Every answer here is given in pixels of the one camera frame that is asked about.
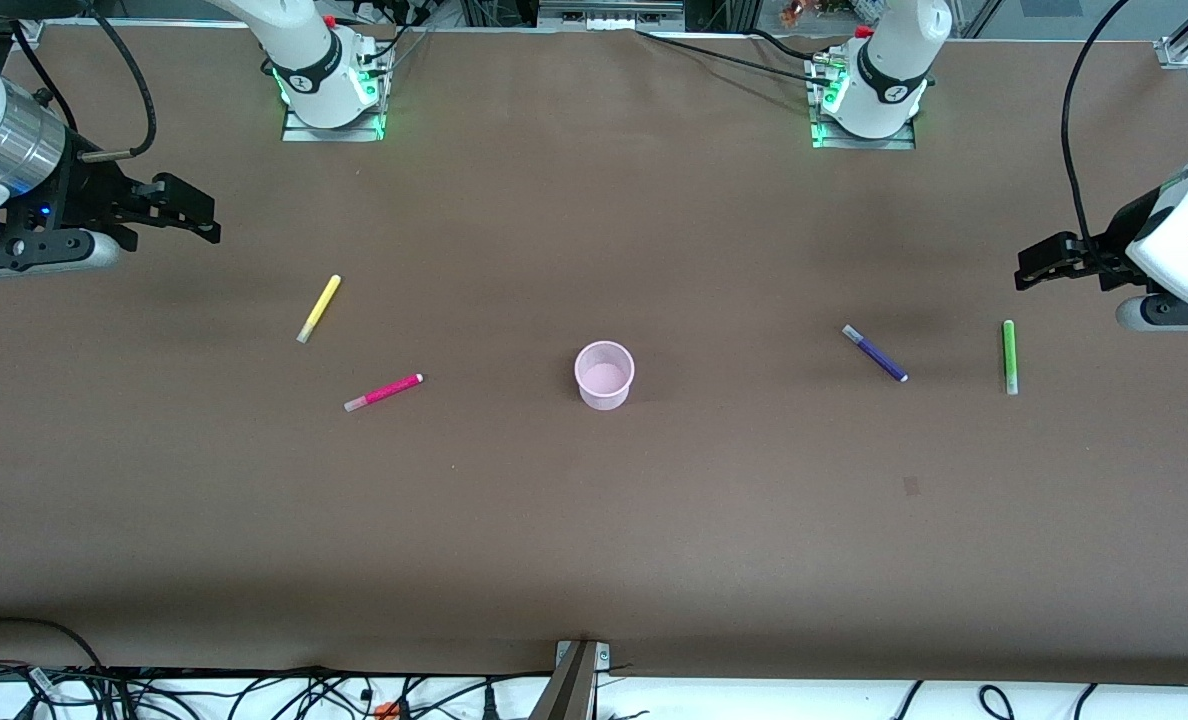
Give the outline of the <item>purple marker pen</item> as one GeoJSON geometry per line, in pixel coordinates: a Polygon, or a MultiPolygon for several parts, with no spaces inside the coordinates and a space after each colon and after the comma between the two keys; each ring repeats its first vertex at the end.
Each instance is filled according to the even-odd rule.
{"type": "Polygon", "coordinates": [[[879,368],[881,368],[887,377],[895,379],[896,383],[909,381],[909,374],[905,370],[902,370],[899,364],[895,364],[895,360],[892,360],[891,356],[887,356],[881,348],[878,348],[876,345],[870,342],[868,337],[865,337],[862,331],[858,331],[858,329],[853,326],[845,326],[841,331],[843,336],[849,340],[849,342],[853,342],[853,345],[858,347],[858,350],[862,352],[864,355],[867,355],[868,360],[872,360],[873,364],[879,366],[879,368]]]}

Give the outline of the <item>pink marker pen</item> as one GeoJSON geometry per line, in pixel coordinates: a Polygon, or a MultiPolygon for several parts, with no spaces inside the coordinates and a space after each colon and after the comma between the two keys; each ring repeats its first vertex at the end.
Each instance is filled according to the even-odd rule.
{"type": "Polygon", "coordinates": [[[353,411],[360,410],[361,408],[378,404],[378,402],[383,402],[385,398],[403,393],[407,391],[407,389],[419,387],[421,383],[424,381],[424,374],[417,373],[407,375],[398,379],[398,381],[385,384],[383,387],[373,389],[373,391],[366,392],[356,398],[352,398],[350,402],[345,402],[343,409],[347,413],[353,413],[353,411]]]}

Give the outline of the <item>pink cup holder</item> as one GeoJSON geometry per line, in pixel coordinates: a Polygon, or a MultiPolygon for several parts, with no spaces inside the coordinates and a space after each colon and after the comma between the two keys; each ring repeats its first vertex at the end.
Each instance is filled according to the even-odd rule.
{"type": "Polygon", "coordinates": [[[590,342],[574,360],[574,379],[584,405],[611,411],[627,402],[636,379],[636,360],[621,343],[590,342]]]}

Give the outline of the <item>yellow marker pen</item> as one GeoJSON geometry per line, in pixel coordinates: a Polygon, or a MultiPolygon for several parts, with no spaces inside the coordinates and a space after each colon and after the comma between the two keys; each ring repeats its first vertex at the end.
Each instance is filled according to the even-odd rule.
{"type": "Polygon", "coordinates": [[[312,333],[318,328],[320,320],[326,314],[326,309],[328,309],[330,302],[334,299],[335,292],[341,288],[341,274],[331,274],[328,282],[326,282],[326,286],[321,290],[318,299],[315,301],[309,315],[307,315],[305,322],[301,326],[301,331],[296,336],[298,343],[307,345],[310,341],[312,333]]]}

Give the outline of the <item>grey equipment box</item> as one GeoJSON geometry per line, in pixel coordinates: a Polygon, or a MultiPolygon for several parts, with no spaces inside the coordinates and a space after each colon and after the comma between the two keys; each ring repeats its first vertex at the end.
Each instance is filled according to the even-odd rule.
{"type": "Polygon", "coordinates": [[[536,0],[536,27],[684,32],[684,0],[536,0]]]}

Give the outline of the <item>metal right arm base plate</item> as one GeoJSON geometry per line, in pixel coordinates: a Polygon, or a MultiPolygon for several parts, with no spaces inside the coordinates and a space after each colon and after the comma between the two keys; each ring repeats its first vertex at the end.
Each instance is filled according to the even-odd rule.
{"type": "Polygon", "coordinates": [[[393,51],[375,49],[375,38],[333,29],[341,53],[321,78],[274,69],[286,105],[282,138],[286,143],[374,143],[387,127],[393,51]]]}

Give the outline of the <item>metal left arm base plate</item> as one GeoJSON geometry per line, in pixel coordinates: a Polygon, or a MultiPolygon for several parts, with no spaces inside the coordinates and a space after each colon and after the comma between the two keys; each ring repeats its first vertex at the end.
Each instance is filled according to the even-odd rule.
{"type": "Polygon", "coordinates": [[[857,149],[905,151],[917,146],[914,118],[920,110],[920,87],[910,99],[895,105],[883,105],[872,87],[864,78],[853,78],[849,65],[840,56],[815,53],[803,63],[813,146],[817,149],[857,149]],[[858,135],[847,126],[853,120],[862,130],[881,130],[891,120],[901,119],[891,135],[858,135]]]}

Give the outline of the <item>silver metal table bracket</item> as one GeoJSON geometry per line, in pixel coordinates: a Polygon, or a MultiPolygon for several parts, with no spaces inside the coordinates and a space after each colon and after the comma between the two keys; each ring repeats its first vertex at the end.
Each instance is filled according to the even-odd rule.
{"type": "MultiPolygon", "coordinates": [[[[571,650],[575,650],[579,642],[558,642],[556,644],[556,661],[554,661],[554,667],[558,669],[563,661],[565,661],[565,655],[571,650]]],[[[590,648],[594,648],[598,652],[598,661],[594,661],[595,672],[609,672],[612,669],[612,657],[611,648],[604,642],[590,642],[590,648]]]]}

